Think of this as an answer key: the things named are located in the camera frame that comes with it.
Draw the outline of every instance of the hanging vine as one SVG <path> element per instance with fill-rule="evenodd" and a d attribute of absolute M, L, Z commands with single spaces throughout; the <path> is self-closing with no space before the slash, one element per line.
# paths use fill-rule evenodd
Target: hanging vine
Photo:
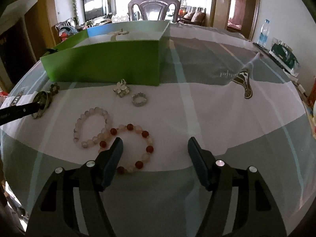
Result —
<path fill-rule="evenodd" d="M 78 22 L 78 11 L 77 11 L 77 0 L 72 0 L 72 7 L 73 7 L 73 10 L 74 10 L 74 21 L 75 21 L 75 24 L 77 26 L 77 25 L 79 25 L 79 22 Z"/>

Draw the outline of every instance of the red and white beaded bracelet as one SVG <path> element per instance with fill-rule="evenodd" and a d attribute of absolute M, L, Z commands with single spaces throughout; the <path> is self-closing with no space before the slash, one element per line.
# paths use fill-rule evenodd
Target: red and white beaded bracelet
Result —
<path fill-rule="evenodd" d="M 112 128 L 110 130 L 110 132 L 105 132 L 103 134 L 104 139 L 102 141 L 100 141 L 99 153 L 106 149 L 107 142 L 109 142 L 113 136 L 116 136 L 118 133 L 124 132 L 124 131 L 127 131 L 127 130 L 128 131 L 133 131 L 134 130 L 137 134 L 141 134 L 142 137 L 146 139 L 146 142 L 147 142 L 148 146 L 146 147 L 146 153 L 144 153 L 142 155 L 141 160 L 137 161 L 134 166 L 127 166 L 127 167 L 119 166 L 117 168 L 117 172 L 119 174 L 124 174 L 125 172 L 133 173 L 137 169 L 142 169 L 143 166 L 144 166 L 144 163 L 146 163 L 146 162 L 148 162 L 150 160 L 150 155 L 154 151 L 153 139 L 149 135 L 149 133 L 147 131 L 143 131 L 143 129 L 140 126 L 134 126 L 132 124 L 128 124 L 126 126 L 125 125 L 119 125 L 118 128 Z"/>

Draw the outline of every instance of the plastic bottle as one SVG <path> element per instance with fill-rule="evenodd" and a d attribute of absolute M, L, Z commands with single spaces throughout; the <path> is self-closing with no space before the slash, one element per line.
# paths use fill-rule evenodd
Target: plastic bottle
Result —
<path fill-rule="evenodd" d="M 270 31 L 269 23 L 269 20 L 265 20 L 265 23 L 261 27 L 261 33 L 258 40 L 258 45 L 260 45 L 261 47 L 265 47 L 265 44 L 267 42 L 267 38 Z"/>

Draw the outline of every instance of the red bead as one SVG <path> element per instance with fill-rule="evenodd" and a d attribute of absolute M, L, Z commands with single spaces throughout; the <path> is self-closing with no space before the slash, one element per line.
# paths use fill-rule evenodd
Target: red bead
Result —
<path fill-rule="evenodd" d="M 119 166 L 116 171 L 120 174 L 123 175 L 125 173 L 125 169 L 122 166 Z"/>
<path fill-rule="evenodd" d="M 147 151 L 148 153 L 153 153 L 154 147 L 152 147 L 151 145 L 150 145 L 150 146 L 147 146 L 147 147 L 146 147 L 146 151 Z"/>
<path fill-rule="evenodd" d="M 138 169 L 142 169 L 143 166 L 144 166 L 144 163 L 142 163 L 141 161 L 137 161 L 137 162 L 135 163 L 135 167 L 138 168 Z"/>
<path fill-rule="evenodd" d="M 118 131 L 115 128 L 111 128 L 110 133 L 111 135 L 117 135 Z"/>
<path fill-rule="evenodd" d="M 147 131 L 142 132 L 142 137 L 147 138 L 149 136 L 149 133 Z"/>
<path fill-rule="evenodd" d="M 105 148 L 106 147 L 106 141 L 100 141 L 100 147 Z"/>
<path fill-rule="evenodd" d="M 132 131 L 134 129 L 134 126 L 132 124 L 128 124 L 126 128 L 127 130 Z"/>

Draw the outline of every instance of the gray tablecloth section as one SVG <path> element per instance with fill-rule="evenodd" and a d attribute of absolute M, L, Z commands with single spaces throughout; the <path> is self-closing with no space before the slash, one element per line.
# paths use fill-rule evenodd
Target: gray tablecloth section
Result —
<path fill-rule="evenodd" d="M 185 32 L 193 26 L 175 24 L 172 28 L 181 28 L 185 36 Z M 243 39 L 236 33 L 206 29 Z M 249 68 L 251 79 L 255 81 L 275 84 L 290 81 L 282 69 L 270 59 L 253 60 L 256 55 L 253 50 L 211 40 L 180 37 L 171 39 L 175 49 L 168 50 L 166 61 L 161 65 L 162 84 L 187 82 L 224 86 L 230 83 L 243 67 Z M 183 70 L 182 77 L 178 73 L 179 65 Z M 110 85 L 65 82 L 58 84 L 61 90 Z M 15 86 L 9 97 L 17 95 L 21 90 L 24 90 L 25 94 L 48 90 L 50 85 L 44 68 L 38 62 Z M 312 137 L 306 115 L 302 115 L 271 133 L 229 148 L 218 158 L 232 167 L 246 169 L 249 165 L 255 165 L 259 169 L 276 199 L 287 231 L 290 232 L 295 225 L 287 225 L 287 222 L 299 210 L 300 199 L 302 196 L 303 200 L 308 199 L 315 190 L 315 152 L 316 141 Z M 37 150 L 1 131 L 1 156 L 6 179 L 29 212 L 56 167 L 73 169 L 80 166 L 46 154 L 42 154 L 40 163 L 37 164 L 37 155 Z M 35 166 L 38 167 L 38 176 L 34 183 L 32 172 Z M 33 200 L 29 200 L 31 192 L 34 194 Z M 172 171 L 137 172 L 123 178 L 115 176 L 111 186 L 101 194 L 117 236 L 157 237 L 195 236 L 210 195 L 200 186 L 192 166 Z M 80 230 L 86 232 L 80 212 L 77 217 Z M 228 220 L 226 232 L 231 229 L 231 222 Z"/>

